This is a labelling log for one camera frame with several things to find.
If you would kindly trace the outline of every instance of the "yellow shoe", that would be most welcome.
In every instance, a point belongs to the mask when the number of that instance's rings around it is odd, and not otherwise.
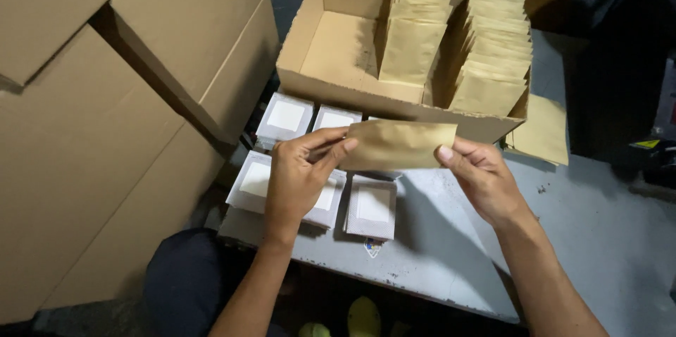
[[[380,337],[381,323],[378,307],[370,298],[354,300],[348,312],[350,337]]]
[[[298,337],[331,337],[331,333],[322,324],[307,323],[298,331]]]

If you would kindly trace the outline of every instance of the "dark pants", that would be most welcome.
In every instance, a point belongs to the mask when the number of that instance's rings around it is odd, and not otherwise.
[[[143,298],[161,336],[206,336],[248,266],[228,255],[211,229],[190,229],[162,241],[148,264]],[[268,336],[286,336],[270,325]]]

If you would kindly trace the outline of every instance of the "fingernail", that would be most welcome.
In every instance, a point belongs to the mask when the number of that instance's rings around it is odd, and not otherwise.
[[[453,150],[451,150],[449,147],[446,147],[445,145],[442,145],[439,147],[439,151],[437,151],[437,156],[444,161],[451,160],[453,157]]]
[[[345,151],[352,151],[354,148],[359,144],[359,141],[357,139],[351,138],[345,141],[345,144],[343,144],[343,147],[345,148]]]

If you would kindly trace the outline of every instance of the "table surface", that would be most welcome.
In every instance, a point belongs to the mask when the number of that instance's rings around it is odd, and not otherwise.
[[[533,31],[531,92],[564,104],[560,45]],[[504,154],[564,270],[612,336],[676,335],[676,206],[630,194],[608,164],[570,156],[568,167]],[[518,322],[498,270],[508,273],[490,226],[442,169],[397,180],[395,239],[371,258],[341,227],[301,226],[293,259],[481,315]],[[339,207],[343,224],[349,183]],[[258,246],[262,215],[230,209],[219,235]]]

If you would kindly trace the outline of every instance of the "hand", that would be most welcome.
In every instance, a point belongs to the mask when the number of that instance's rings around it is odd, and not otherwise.
[[[300,221],[317,203],[328,176],[357,146],[357,139],[342,140],[347,132],[348,127],[318,129],[275,144],[265,206],[266,239],[293,244]],[[330,148],[326,155],[312,164],[311,154],[326,147]]]
[[[435,157],[451,170],[474,209],[494,229],[533,217],[495,146],[456,137],[452,149],[440,145]]]

